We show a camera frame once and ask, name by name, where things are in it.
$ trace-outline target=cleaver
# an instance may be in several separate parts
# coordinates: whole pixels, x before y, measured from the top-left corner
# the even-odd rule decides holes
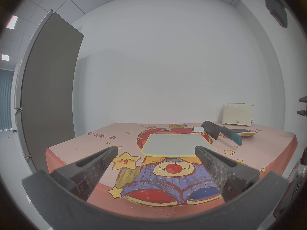
[[[217,137],[220,133],[223,133],[228,138],[233,140],[236,144],[238,144],[239,147],[242,145],[242,137],[231,129],[226,128],[225,126],[222,127],[210,121],[204,121],[201,126],[204,128],[204,131],[215,140],[217,140]]]

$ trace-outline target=table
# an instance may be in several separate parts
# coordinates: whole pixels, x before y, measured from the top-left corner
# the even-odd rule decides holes
[[[110,146],[117,146],[113,160],[87,200],[99,208],[127,216],[170,218],[191,215],[224,203],[214,182],[197,157],[144,156],[141,149],[151,134],[193,134],[193,124],[115,123],[46,150],[49,172]],[[282,174],[296,147],[295,134],[252,124],[256,135],[243,138],[241,147],[223,134],[217,140],[201,136],[219,154],[260,171]]]

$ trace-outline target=ceiling light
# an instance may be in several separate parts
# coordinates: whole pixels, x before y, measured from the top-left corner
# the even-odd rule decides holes
[[[2,55],[2,59],[3,59],[3,60],[6,60],[6,61],[9,61],[9,60],[10,60],[10,57],[7,56],[7,55]]]
[[[9,24],[7,24],[6,28],[14,29],[17,18],[18,18],[17,16],[13,15],[9,21]]]

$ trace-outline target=toaster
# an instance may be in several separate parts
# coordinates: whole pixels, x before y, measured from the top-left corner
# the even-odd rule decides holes
[[[224,104],[222,124],[246,125],[251,127],[251,123],[253,122],[252,108],[252,104],[246,103]]]

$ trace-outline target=floor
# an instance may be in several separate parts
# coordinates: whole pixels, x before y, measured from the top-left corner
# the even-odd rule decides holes
[[[0,132],[0,176],[19,208],[40,230],[48,230],[49,225],[37,212],[32,203],[29,203],[21,180],[31,175],[30,168],[18,150],[15,139],[17,133],[10,131]]]

